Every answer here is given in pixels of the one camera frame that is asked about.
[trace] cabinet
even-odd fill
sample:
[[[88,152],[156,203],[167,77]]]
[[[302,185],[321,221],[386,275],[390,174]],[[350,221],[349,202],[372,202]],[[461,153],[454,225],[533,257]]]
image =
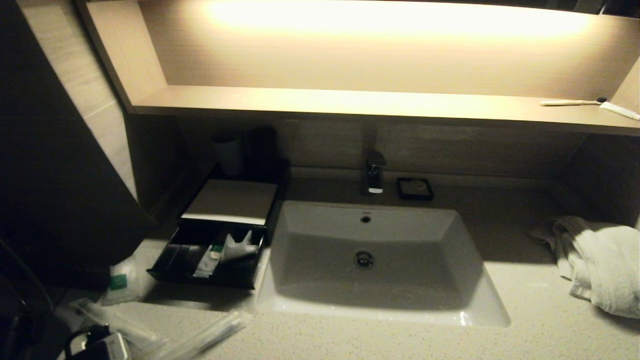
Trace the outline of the cabinet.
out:
[[[130,113],[640,135],[640,122],[597,106],[539,105],[637,98],[622,85],[637,72],[638,19],[396,1],[77,1]]]

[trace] towel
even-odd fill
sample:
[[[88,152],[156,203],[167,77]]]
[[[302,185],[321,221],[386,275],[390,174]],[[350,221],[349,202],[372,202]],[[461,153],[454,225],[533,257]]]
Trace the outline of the towel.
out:
[[[640,318],[640,232],[632,227],[550,218],[529,232],[556,254],[570,294],[608,313]]]

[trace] chrome faucet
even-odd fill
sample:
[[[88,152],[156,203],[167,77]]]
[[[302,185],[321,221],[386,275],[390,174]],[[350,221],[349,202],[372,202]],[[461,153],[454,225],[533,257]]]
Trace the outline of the chrome faucet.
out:
[[[367,155],[364,182],[362,184],[363,195],[371,195],[382,192],[382,167],[387,166],[387,161],[380,151],[372,151]]]

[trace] speckled countertop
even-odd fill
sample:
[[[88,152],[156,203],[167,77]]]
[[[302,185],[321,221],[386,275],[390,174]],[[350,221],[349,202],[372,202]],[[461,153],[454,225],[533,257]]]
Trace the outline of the speckled countertop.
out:
[[[462,327],[293,313],[257,313],[247,328],[202,354],[202,359],[639,359],[640,322],[611,316],[568,294],[553,255],[526,231],[542,218],[571,212],[540,185],[510,188],[442,186],[432,203],[401,202],[392,187],[378,204],[456,209],[511,318],[511,326]],[[296,180],[289,197],[360,202],[355,182]],[[136,251],[150,267],[166,238]],[[245,291],[164,284],[145,274],[145,298],[112,310],[183,340],[234,307],[248,307]]]

